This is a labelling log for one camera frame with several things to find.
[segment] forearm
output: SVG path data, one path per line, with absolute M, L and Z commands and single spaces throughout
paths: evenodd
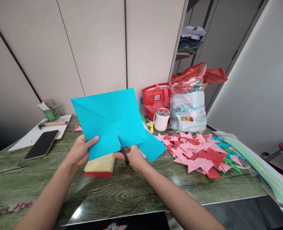
M 15 229 L 53 229 L 77 169 L 62 163 Z
M 144 162 L 136 171 L 146 179 L 184 229 L 224 229 L 202 205 L 148 163 Z

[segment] scissors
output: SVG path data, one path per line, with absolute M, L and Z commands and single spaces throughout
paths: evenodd
M 117 136 L 118 136 L 119 145 L 120 145 L 120 148 L 121 148 L 120 151 L 121 151 L 121 152 L 123 153 L 123 155 L 124 155 L 126 165 L 129 165 L 129 159 L 128 159 L 128 156 L 126 155 L 126 152 L 125 152 L 124 148 L 122 148 L 122 146 L 121 146 L 120 138 L 119 138 L 118 132 L 117 132 Z

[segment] green box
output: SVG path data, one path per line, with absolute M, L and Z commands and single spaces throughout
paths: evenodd
M 43 111 L 48 121 L 56 121 L 59 116 L 51 99 L 44 100 L 38 107 Z

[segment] hammer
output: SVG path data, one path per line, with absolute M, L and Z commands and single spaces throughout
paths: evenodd
M 54 126 L 54 125 L 67 125 L 67 121 L 58 121 L 58 122 L 41 122 L 38 127 L 41 129 L 43 126 Z

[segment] scissor handle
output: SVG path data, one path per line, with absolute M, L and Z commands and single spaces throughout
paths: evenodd
M 126 155 L 125 150 L 124 150 L 124 149 L 121 149 L 121 152 L 122 152 L 122 153 L 123 153 L 123 155 L 124 155 L 126 165 L 129 165 L 128 155 Z

